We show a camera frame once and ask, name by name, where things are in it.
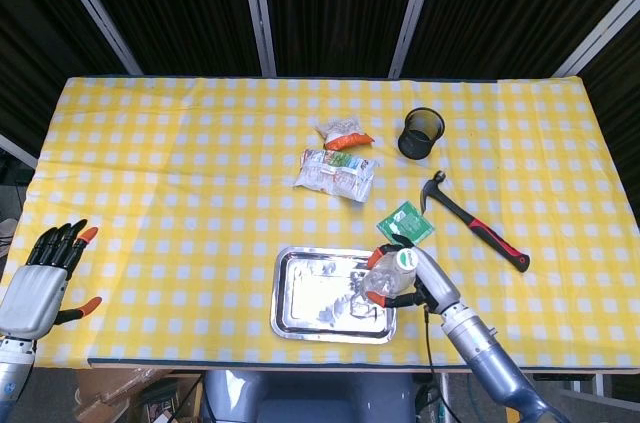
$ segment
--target plastic bag of food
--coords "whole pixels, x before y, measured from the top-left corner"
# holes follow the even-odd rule
[[[373,138],[364,132],[355,116],[344,120],[331,120],[325,125],[317,125],[316,130],[324,138],[324,147],[327,150],[340,151],[351,146],[366,145],[373,141]]]
[[[300,159],[300,174],[293,186],[305,186],[364,203],[371,191],[376,166],[375,161],[348,153],[305,150]]]

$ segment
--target yellow and white gingham cloth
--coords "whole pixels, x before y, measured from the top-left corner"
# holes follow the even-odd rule
[[[444,136],[414,162],[397,150],[414,107]],[[375,143],[369,201],[292,188],[316,120],[358,115]],[[281,339],[269,324],[278,252],[373,249],[376,223],[424,182],[531,256],[520,274],[438,203],[421,246],[436,257],[515,361],[527,367],[640,366],[640,245],[615,167],[578,78],[497,83],[74,78],[46,138],[2,291],[51,226],[100,227],[63,308],[99,295],[84,320],[39,342],[38,364],[88,359],[179,364],[427,361],[422,314],[399,310],[392,342]],[[438,318],[438,365],[459,365]]]

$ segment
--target green card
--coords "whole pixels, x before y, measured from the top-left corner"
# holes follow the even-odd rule
[[[391,235],[402,235],[409,238],[414,245],[433,233],[433,225],[408,201],[400,208],[378,223],[378,229],[391,243],[398,243]]]

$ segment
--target black mesh cup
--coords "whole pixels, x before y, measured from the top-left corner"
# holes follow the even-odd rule
[[[411,110],[404,120],[398,148],[407,158],[421,160],[431,153],[433,144],[444,133],[444,120],[431,108]]]

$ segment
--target metal tray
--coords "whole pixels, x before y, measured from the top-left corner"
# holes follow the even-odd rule
[[[395,309],[353,298],[367,273],[369,251],[290,246],[280,252],[271,298],[271,327],[283,338],[386,343]]]

